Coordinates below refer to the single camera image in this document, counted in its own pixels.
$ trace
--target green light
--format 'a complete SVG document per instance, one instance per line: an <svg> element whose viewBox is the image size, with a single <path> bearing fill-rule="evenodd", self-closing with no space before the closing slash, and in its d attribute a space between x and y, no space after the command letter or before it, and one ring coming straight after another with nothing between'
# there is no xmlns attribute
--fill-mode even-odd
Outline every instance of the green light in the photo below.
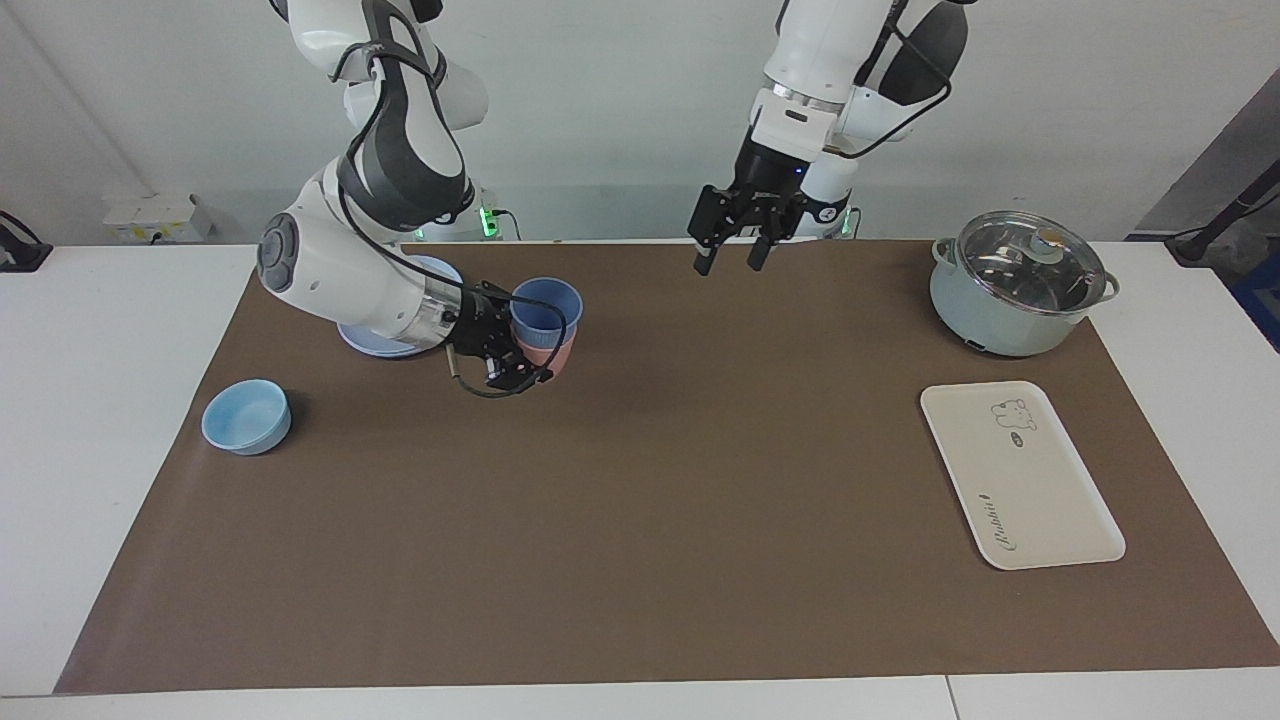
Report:
<svg viewBox="0 0 1280 720"><path fill-rule="evenodd" d="M498 220L488 208L480 206L480 224L484 225L484 236L493 237L498 234Z"/></svg>

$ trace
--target electrical socket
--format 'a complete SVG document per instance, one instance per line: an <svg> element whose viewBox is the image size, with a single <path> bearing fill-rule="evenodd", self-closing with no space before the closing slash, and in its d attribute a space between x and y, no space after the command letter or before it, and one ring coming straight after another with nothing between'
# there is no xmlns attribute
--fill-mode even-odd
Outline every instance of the electrical socket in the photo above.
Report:
<svg viewBox="0 0 1280 720"><path fill-rule="evenodd" d="M141 245L205 242L214 228L195 196L118 202L102 218L102 225L116 241Z"/></svg>

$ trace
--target bowl rim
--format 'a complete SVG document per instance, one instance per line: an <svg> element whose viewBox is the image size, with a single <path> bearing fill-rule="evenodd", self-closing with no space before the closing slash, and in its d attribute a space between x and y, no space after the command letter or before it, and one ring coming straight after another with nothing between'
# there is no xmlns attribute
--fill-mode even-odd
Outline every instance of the bowl rim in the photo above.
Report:
<svg viewBox="0 0 1280 720"><path fill-rule="evenodd" d="M241 388L241 387L261 387L261 388L269 389L270 391L270 396L274 400L279 400L280 414L275 419L275 423L270 428L268 428L264 433L261 433L260 436L255 437L251 441L239 442L239 443L219 442L218 439L214 439L210 436L210 433L209 433L209 413L218 405L218 402L220 400L225 401L227 393L232 392L233 389ZM289 413L289 401L288 401L288 397L284 395L284 388L282 388L279 384L276 384L276 383L274 383L274 382L271 382L271 380L269 380L266 378L248 378L248 379L241 380L238 383L232 383L232 384L224 387L218 395L214 396L212 400L209 401L209 405L205 406L205 413L200 416L200 433L202 436L205 436L205 439L209 441L209 445L211 445L211 446L214 446L214 447L216 447L219 450L229 450L229 451L248 450L248 448L253 447L255 445L257 445L257 443L260 443L260 442L262 442L265 439L269 439L276 430L279 430L280 425L284 423L284 418L288 415L288 413Z"/></svg>

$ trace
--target white tray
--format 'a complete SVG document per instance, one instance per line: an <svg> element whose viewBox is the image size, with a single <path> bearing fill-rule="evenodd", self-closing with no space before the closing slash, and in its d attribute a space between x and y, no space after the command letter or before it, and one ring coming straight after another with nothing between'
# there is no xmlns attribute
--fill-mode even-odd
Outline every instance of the white tray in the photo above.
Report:
<svg viewBox="0 0 1280 720"><path fill-rule="evenodd" d="M1124 536L1039 387L936 386L920 406L987 562L1027 570L1124 557Z"/></svg>

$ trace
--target light blue bowl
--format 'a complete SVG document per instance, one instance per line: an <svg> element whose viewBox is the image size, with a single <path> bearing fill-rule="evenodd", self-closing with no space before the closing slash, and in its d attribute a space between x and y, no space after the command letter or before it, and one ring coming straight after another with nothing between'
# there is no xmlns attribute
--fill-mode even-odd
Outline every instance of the light blue bowl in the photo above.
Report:
<svg viewBox="0 0 1280 720"><path fill-rule="evenodd" d="M236 455L261 455L284 439L293 424L289 401L271 380L243 380L205 407L200 432L209 445Z"/></svg>

